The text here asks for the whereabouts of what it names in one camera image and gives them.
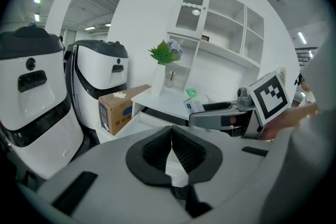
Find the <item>black stripe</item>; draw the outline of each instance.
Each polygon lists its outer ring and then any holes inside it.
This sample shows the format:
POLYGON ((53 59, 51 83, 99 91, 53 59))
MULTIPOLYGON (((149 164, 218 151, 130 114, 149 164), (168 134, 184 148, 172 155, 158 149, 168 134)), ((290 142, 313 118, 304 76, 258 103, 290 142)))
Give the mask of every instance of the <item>black stripe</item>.
POLYGON ((241 151, 245 151, 245 152, 255 154, 255 155, 259 155, 259 156, 262 156, 262 157, 266 157, 266 155, 268 153, 267 150, 261 150, 259 148, 250 147, 250 146, 243 147, 243 149, 241 151))
POLYGON ((12 131, 6 129, 2 124, 3 129, 8 140, 18 147, 25 147, 37 140, 57 122, 64 118, 71 109, 70 96, 67 94, 65 99, 54 108, 50 109, 37 119, 28 123, 24 127, 12 131))
POLYGON ((70 216, 79 202, 83 199, 93 182, 95 182, 97 176, 97 174, 92 172, 82 172, 57 198, 57 200, 53 203, 53 206, 70 216))
POLYGON ((111 94, 114 92, 119 92, 119 91, 123 91, 126 90, 126 83, 116 86, 116 87, 112 87, 110 89, 104 89, 104 90, 99 90, 97 88, 95 88, 94 86, 92 86, 87 80, 86 78, 84 78, 84 76, 82 75, 82 73, 80 72, 78 65, 77 65, 77 61, 78 61, 78 50, 79 47, 77 47, 76 50, 76 55, 75 55, 75 72, 77 74, 77 77, 80 81, 80 84, 83 86, 83 88, 85 89, 85 91, 92 96, 93 98, 95 98, 96 100, 98 100, 99 97, 103 96, 103 95, 107 95, 107 94, 111 94))

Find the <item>vase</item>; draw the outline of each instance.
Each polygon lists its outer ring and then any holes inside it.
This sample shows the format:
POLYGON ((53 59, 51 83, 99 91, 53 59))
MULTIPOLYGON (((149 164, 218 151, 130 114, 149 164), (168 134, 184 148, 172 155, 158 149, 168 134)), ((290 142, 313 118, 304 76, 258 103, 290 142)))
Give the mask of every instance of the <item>vase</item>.
POLYGON ((160 95, 164 83, 165 73, 166 66, 157 65, 154 75, 154 81, 152 83, 152 96, 158 97, 160 95))

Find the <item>white countertop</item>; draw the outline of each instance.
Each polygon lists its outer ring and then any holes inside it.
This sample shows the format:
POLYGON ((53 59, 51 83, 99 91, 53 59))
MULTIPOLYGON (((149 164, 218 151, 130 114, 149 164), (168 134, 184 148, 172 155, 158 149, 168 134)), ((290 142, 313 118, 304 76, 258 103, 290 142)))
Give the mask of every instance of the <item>white countertop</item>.
POLYGON ((189 96, 185 91, 178 92, 164 87, 159 97, 153 97, 152 88, 149 88, 134 96, 131 100, 148 108, 188 121, 189 114, 183 104, 187 99, 189 99, 189 96))

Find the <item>railing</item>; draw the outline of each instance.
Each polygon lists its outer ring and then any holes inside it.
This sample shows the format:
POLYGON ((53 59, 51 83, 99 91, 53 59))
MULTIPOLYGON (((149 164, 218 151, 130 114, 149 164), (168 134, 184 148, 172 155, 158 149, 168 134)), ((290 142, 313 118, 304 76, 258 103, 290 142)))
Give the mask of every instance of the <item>railing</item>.
POLYGON ((318 47, 297 48, 296 55, 298 56, 300 69, 306 66, 306 64, 314 57, 318 47))

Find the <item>green plant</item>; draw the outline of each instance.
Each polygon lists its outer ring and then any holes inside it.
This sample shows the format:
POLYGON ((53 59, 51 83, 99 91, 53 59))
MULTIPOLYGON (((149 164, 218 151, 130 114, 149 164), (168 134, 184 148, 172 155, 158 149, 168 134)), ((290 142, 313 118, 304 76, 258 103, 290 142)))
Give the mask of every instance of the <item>green plant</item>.
POLYGON ((178 61, 179 54, 177 52, 173 52, 168 44, 164 42, 164 40, 158 45, 158 47, 155 49, 148 50, 151 53, 151 56, 157 60, 158 64, 160 65, 166 65, 168 63, 178 61))

